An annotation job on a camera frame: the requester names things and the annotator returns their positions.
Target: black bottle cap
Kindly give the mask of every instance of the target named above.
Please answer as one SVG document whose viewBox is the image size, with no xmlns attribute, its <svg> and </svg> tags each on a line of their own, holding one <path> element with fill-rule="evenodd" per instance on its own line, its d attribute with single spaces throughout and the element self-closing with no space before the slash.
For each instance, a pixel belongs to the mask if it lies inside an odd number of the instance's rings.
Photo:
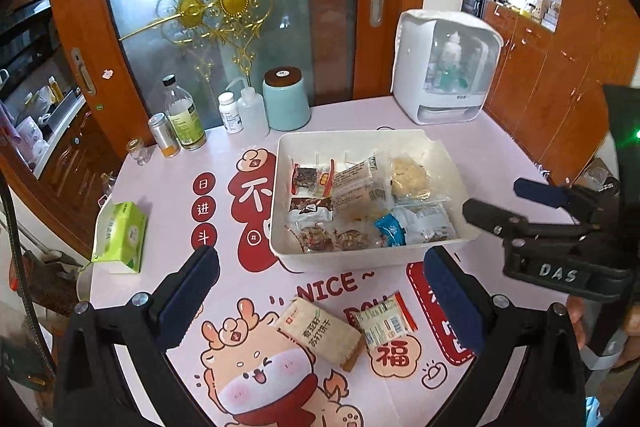
<svg viewBox="0 0 640 427">
<path fill-rule="evenodd" d="M 168 74 L 166 77 L 162 79 L 162 83 L 164 84 L 164 87 L 169 87 L 172 84 L 175 84 L 175 75 Z"/>
</svg>

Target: human hand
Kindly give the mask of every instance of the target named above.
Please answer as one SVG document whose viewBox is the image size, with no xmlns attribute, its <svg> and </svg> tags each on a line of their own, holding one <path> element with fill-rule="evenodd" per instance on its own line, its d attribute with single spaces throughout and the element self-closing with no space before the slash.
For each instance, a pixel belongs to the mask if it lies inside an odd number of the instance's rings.
<svg viewBox="0 0 640 427">
<path fill-rule="evenodd" d="M 566 300 L 566 308 L 569 311 L 571 324 L 574 325 L 575 340 L 578 342 L 578 349 L 582 349 L 586 343 L 586 335 L 582 326 L 582 316 L 584 315 L 584 300 L 580 297 L 570 296 Z M 620 367 L 627 362 L 640 359 L 640 305 L 635 305 L 630 319 L 625 321 L 625 332 L 629 335 L 625 348 L 622 350 L 620 358 L 613 367 Z"/>
</svg>

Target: white bottle cap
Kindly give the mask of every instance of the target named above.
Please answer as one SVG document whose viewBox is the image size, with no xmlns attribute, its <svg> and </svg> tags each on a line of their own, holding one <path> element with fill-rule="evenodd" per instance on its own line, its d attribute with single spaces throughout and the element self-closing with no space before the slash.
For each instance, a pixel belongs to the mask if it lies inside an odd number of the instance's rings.
<svg viewBox="0 0 640 427">
<path fill-rule="evenodd" d="M 220 105 L 227 105 L 229 103 L 233 103 L 234 94 L 232 92 L 225 91 L 218 97 L 218 101 L 220 102 Z"/>
<path fill-rule="evenodd" d="M 255 89 L 253 87 L 245 87 L 240 91 L 240 96 L 242 96 L 242 101 L 244 103 L 252 103 L 255 99 Z"/>
</svg>

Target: red scarf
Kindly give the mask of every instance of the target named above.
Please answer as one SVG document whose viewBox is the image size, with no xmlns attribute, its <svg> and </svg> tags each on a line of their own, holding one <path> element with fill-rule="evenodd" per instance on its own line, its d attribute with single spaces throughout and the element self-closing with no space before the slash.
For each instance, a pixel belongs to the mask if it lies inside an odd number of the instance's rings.
<svg viewBox="0 0 640 427">
<path fill-rule="evenodd" d="M 275 423 L 278 427 L 311 427 L 316 415 L 302 406 L 309 401 L 318 387 L 318 377 L 306 375 L 295 389 L 281 399 L 253 411 L 234 415 L 244 425 L 261 426 Z"/>
</svg>

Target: white plastic bin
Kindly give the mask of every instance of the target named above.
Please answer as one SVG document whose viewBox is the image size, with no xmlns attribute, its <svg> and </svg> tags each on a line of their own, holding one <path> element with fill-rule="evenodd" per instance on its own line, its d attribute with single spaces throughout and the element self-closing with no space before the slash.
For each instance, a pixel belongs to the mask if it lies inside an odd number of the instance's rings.
<svg viewBox="0 0 640 427">
<path fill-rule="evenodd" d="M 376 151 L 385 151 L 389 158 L 407 153 L 422 163 L 431 177 L 437 193 L 445 193 L 450 200 L 444 202 L 449 218 L 458 233 L 458 239 L 439 241 L 425 245 L 395 248 L 372 248 L 359 251 L 302 253 L 300 243 L 286 229 L 291 199 L 290 184 L 292 163 L 313 165 L 316 153 L 320 165 L 336 162 L 336 171 L 346 168 L 345 153 L 349 162 L 360 162 Z M 459 245 L 478 237 L 479 230 L 468 224 L 462 216 L 462 204 L 468 199 L 460 173 L 441 142 L 427 138 L 424 131 L 326 131 L 292 132 L 283 135 L 278 142 L 276 175 L 271 203 L 271 251 L 287 267 L 295 272 L 318 269 L 355 270 L 393 264 L 422 261 L 424 252 L 436 245 Z"/>
</svg>

